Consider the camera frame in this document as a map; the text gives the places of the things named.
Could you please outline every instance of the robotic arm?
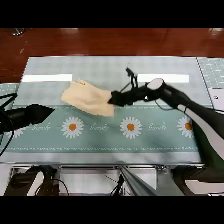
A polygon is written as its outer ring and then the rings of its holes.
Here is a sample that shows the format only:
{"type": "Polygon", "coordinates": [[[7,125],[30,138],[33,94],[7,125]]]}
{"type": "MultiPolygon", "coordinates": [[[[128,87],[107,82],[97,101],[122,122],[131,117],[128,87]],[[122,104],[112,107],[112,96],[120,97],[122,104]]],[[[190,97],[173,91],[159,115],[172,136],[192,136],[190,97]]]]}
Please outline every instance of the robotic arm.
{"type": "Polygon", "coordinates": [[[196,122],[210,145],[224,160],[224,116],[213,109],[195,103],[183,92],[167,85],[163,79],[154,79],[144,86],[133,87],[127,92],[113,91],[108,103],[125,106],[139,100],[148,102],[157,99],[162,99],[169,106],[182,111],[196,122]]]}

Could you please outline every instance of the flower center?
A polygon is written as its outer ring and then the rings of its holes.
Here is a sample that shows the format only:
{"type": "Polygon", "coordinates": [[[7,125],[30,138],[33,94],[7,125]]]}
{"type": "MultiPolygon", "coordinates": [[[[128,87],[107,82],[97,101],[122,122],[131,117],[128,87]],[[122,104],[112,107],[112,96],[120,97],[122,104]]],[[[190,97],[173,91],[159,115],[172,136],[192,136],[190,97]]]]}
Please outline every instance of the flower center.
{"type": "Polygon", "coordinates": [[[135,126],[133,124],[128,124],[127,127],[128,127],[129,131],[134,131],[134,129],[135,129],[135,126]]]}
{"type": "Polygon", "coordinates": [[[192,130],[192,129],[193,129],[193,127],[192,127],[192,125],[191,125],[190,123],[186,123],[186,124],[185,124],[185,128],[186,128],[187,130],[192,130]]]}
{"type": "Polygon", "coordinates": [[[74,130],[76,129],[76,124],[70,124],[70,125],[69,125],[69,129],[70,129],[71,131],[74,131],[74,130]]]}

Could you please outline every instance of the daisy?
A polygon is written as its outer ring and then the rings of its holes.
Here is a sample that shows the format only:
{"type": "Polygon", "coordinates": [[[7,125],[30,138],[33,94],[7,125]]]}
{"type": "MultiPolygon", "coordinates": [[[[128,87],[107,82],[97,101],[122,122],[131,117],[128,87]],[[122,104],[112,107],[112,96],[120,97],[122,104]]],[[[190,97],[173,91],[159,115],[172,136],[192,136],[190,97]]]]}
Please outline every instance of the daisy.
{"type": "Polygon", "coordinates": [[[83,130],[83,122],[77,117],[69,117],[63,122],[62,131],[64,132],[63,135],[66,135],[66,138],[70,137],[75,138],[82,134],[83,130]]]}
{"type": "Polygon", "coordinates": [[[192,121],[190,118],[185,116],[179,119],[177,127],[179,131],[182,131],[182,135],[184,135],[185,137],[194,137],[192,121]]]}
{"type": "MultiPolygon", "coordinates": [[[[17,138],[20,135],[22,135],[23,131],[25,131],[25,130],[26,130],[26,128],[20,128],[20,129],[15,130],[13,138],[17,138]]],[[[12,132],[11,131],[10,132],[6,132],[5,134],[8,136],[8,138],[10,138],[11,135],[12,135],[12,132]]]]}
{"type": "Polygon", "coordinates": [[[139,136],[141,134],[142,125],[138,119],[135,119],[134,117],[126,117],[121,122],[121,131],[123,131],[123,135],[126,136],[126,138],[135,138],[136,136],[139,136]]]}

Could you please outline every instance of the cloth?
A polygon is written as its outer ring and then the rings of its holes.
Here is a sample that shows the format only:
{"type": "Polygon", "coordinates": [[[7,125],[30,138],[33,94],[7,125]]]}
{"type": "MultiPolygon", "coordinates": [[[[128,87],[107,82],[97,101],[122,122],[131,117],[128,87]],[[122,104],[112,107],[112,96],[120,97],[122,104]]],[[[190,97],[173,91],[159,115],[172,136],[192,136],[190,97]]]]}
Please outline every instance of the cloth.
{"type": "Polygon", "coordinates": [[[80,80],[71,82],[61,100],[93,115],[114,116],[114,106],[107,103],[110,98],[110,91],[80,80]]]}

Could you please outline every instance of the brown wooden surface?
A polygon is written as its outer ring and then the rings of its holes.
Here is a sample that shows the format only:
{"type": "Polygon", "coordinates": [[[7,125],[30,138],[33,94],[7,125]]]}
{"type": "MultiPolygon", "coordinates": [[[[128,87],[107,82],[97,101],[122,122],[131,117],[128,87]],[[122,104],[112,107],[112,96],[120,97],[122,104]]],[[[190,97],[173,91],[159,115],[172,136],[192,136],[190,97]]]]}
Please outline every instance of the brown wooden surface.
{"type": "Polygon", "coordinates": [[[0,81],[19,82],[30,56],[161,55],[224,57],[224,29],[0,28],[0,81]]]}

